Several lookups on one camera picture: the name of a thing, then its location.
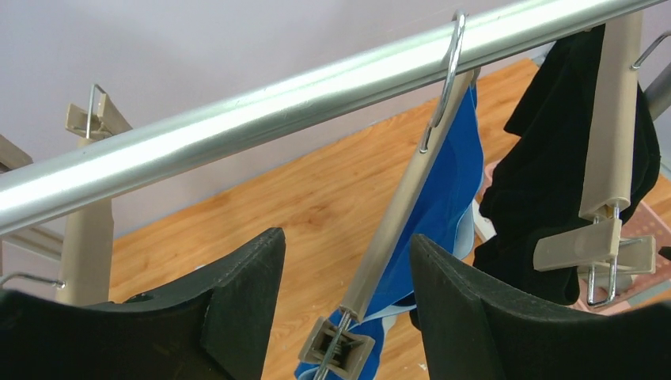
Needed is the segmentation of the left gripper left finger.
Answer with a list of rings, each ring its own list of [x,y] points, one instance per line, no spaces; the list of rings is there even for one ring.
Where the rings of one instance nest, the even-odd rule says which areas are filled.
[[[126,302],[1,293],[4,379],[259,379],[286,252],[273,227]]]

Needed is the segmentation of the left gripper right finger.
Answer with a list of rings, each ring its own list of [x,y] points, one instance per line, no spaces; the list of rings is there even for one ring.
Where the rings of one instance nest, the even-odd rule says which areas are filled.
[[[548,302],[411,239],[432,379],[667,379],[670,304],[604,316]]]

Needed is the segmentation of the beige clip hanger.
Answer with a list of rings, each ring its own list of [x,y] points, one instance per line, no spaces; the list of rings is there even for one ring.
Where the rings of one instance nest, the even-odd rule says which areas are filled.
[[[19,271],[4,274],[1,283],[23,279],[54,287],[57,302],[91,306],[109,301],[114,218],[112,199],[105,196],[92,203],[39,209],[39,196],[48,194],[39,182],[57,184],[53,174],[30,180],[35,163],[1,173],[1,240],[19,243],[37,238],[35,252],[53,257],[59,254],[59,274],[46,277]]]

